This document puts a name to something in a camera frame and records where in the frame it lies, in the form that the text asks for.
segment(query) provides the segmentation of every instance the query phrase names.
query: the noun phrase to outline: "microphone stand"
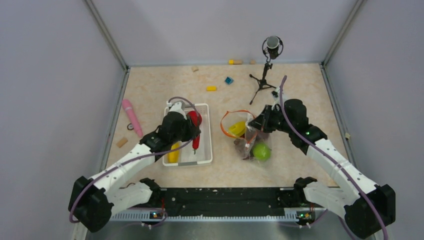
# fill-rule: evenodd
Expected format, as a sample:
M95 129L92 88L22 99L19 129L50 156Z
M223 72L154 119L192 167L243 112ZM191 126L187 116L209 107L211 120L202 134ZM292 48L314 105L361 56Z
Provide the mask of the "microphone stand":
M267 76L268 70L270 70L272 68L273 68L273 64L270 63L269 61L266 61L265 66L263 67L262 79L260 79L260 80L257 79L252 74L249 74L249 77L255 79L257 81L257 84L259 85L259 88L254 93L254 96L253 96L252 100L250 101L249 105L252 105L253 99L255 99L256 94L258 94L259 91L264 90L264 89L271 89L271 88L275 89L276 88L275 86L268 84L267 80L265 79L265 77Z

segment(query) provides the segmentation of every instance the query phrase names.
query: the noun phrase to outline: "pink bottle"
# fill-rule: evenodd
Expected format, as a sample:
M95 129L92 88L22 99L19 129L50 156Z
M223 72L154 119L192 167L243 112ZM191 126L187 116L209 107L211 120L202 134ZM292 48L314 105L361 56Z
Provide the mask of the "pink bottle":
M124 99L122 100L122 108L128 115L129 121L132 124L132 127L134 128L135 133L141 138L143 137L143 130L140 126L139 121L137 120L137 116L134 113L133 105L131 104L130 100Z

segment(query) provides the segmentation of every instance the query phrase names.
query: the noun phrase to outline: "tabletop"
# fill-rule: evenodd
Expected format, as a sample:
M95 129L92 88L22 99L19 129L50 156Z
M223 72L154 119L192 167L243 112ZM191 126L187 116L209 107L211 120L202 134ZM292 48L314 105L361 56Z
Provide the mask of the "tabletop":
M329 175L312 159L292 145L286 133L275 131L270 135L271 158L265 162L242 160L233 139L220 128L221 118L227 111L248 110L259 115L266 104L272 105L272 89L258 92L249 105L257 82L252 74L262 77L264 66L255 65L199 65L132 67L124 98L129 99L143 132L150 133L161 124L168 99L184 97L192 103L209 105L213 161L205 166L170 167L162 159L138 172L130 182L143 178L154 179L163 188L235 188L235 187L292 187L299 177L313 177L327 186L337 186ZM303 101L309 123L327 134L333 145L346 157L342 137L336 122L330 98L317 63L274 64L268 71L269 84L279 86L284 75L287 81L284 93L289 98ZM231 77L230 85L225 79ZM216 91L206 91L216 86ZM116 123L107 166L128 153L140 140L128 130L128 116L121 108ZM121 148L116 143L121 138L128 142Z

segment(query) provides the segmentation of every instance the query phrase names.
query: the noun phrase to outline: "plastic bag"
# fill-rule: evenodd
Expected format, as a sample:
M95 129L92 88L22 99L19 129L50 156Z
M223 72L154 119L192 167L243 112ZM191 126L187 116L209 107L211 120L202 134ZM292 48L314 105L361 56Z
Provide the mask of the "plastic bag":
M269 134L248 125L254 118L247 110L227 111L220 127L226 136L234 139L234 148L243 160L266 161L271 156Z

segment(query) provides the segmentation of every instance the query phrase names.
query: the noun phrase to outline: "gray floor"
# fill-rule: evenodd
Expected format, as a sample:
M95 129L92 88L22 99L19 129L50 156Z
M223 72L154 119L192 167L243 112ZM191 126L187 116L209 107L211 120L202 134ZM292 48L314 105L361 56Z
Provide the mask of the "gray floor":
M149 230L128 222L109 222L86 240L349 240L336 215L329 213L311 229L276 222L166 222Z

